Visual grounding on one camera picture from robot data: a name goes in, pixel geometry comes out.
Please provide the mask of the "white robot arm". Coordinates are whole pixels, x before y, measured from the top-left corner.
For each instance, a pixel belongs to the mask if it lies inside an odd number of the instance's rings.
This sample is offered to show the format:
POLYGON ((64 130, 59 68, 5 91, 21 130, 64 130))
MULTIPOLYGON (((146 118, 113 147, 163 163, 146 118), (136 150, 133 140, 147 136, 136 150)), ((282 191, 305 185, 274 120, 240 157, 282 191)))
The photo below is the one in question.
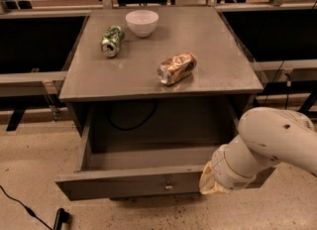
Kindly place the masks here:
POLYGON ((317 175, 317 133, 302 113, 257 107, 238 123, 238 135, 219 147, 199 180, 202 194, 241 190, 284 162, 317 175))

